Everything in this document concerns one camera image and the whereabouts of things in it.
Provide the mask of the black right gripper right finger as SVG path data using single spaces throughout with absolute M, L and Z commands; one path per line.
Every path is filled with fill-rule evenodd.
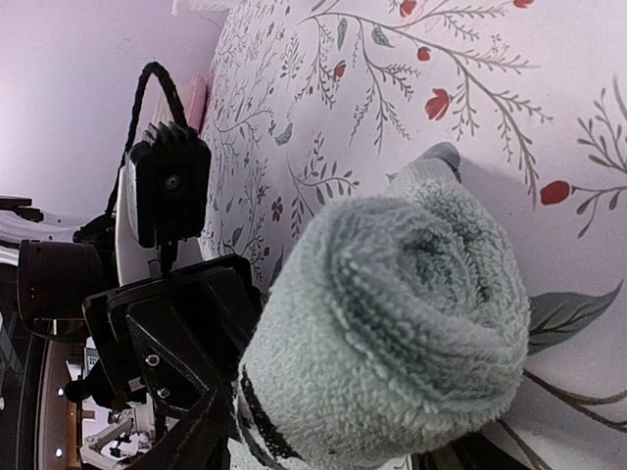
M 472 433 L 420 456 L 420 470 L 527 470 L 528 467 Z

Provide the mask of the white plastic basket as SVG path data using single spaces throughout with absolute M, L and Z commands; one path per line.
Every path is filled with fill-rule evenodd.
M 221 12 L 229 9 L 232 9 L 231 1 L 173 0 L 170 11 L 177 16 L 181 12 Z

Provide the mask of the light green towel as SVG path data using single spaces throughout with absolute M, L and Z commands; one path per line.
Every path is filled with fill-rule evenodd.
M 377 469 L 500 417 L 528 354 L 529 300 L 502 227 L 436 144 L 384 193 L 321 211 L 239 364 L 311 469 Z

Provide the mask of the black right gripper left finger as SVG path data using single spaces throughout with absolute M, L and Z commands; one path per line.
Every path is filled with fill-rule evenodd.
M 132 469 L 229 469 L 228 440 L 235 437 L 233 387 L 220 385 L 202 395 L 173 429 Z

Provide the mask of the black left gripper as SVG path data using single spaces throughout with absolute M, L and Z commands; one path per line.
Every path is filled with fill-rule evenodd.
M 145 388 L 166 416 L 225 396 L 262 312 L 237 255 L 116 287 L 90 244 L 23 240 L 17 291 L 24 326 L 48 340 L 92 339 L 111 388 Z

